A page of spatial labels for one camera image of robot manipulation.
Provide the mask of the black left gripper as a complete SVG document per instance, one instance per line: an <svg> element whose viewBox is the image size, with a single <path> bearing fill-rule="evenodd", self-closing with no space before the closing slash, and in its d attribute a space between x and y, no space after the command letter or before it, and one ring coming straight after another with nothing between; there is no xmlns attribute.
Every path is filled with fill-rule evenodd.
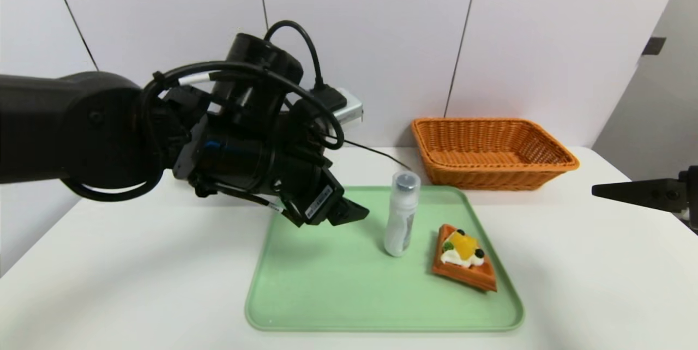
<svg viewBox="0 0 698 350"><path fill-rule="evenodd" d="M370 213L368 208L342 197L344 189L327 166L292 157L274 161L270 190L279 199L270 208L297 227L315 226L326 217L332 226L340 226L361 221Z"/></svg>

